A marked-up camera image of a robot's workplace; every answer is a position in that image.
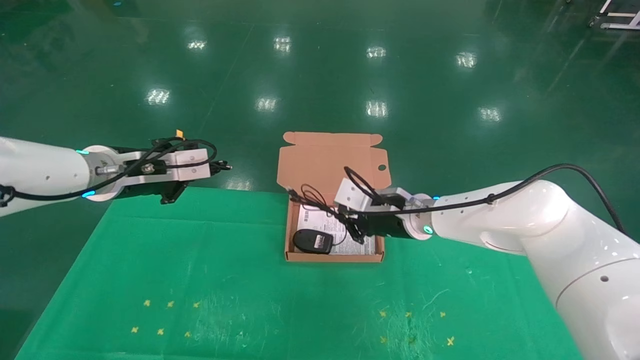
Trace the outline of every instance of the box lid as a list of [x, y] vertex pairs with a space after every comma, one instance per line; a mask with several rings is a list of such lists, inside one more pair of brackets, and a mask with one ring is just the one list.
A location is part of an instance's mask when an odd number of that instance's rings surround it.
[[278, 184], [300, 192], [302, 184], [318, 189], [327, 204], [333, 204], [348, 166], [376, 189], [391, 185], [387, 151], [372, 147], [382, 141], [379, 134], [301, 133], [289, 131], [280, 148]]

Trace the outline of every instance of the open cardboard box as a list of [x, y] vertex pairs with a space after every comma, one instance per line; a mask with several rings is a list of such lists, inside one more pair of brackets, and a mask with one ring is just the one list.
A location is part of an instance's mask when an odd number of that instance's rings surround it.
[[[287, 132], [284, 140], [292, 145], [280, 148], [278, 184], [300, 192], [302, 184], [318, 189], [329, 205], [346, 177], [348, 166], [376, 189], [391, 185], [387, 151], [372, 146], [382, 141], [377, 134], [330, 134]], [[296, 252], [292, 237], [298, 230], [300, 204], [289, 201], [284, 255], [287, 261], [322, 263], [379, 263], [385, 255], [385, 239], [375, 237], [373, 255], [325, 255]]]

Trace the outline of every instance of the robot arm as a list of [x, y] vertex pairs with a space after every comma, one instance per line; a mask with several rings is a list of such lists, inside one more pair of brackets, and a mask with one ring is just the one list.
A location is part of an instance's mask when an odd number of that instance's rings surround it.
[[[177, 145], [171, 141], [181, 140]], [[151, 149], [89, 146], [66, 149], [0, 137], [0, 217], [54, 202], [85, 197], [158, 194], [175, 202], [189, 182], [229, 170], [213, 161], [201, 140], [158, 139]]]
[[490, 204], [373, 215], [486, 199], [516, 184], [438, 199], [387, 188], [378, 193], [388, 201], [377, 204], [344, 179], [335, 202], [376, 219], [368, 225], [391, 224], [370, 228], [376, 234], [419, 240], [437, 234], [527, 256], [585, 359], [640, 359], [640, 245], [580, 207], [558, 185], [538, 180]]

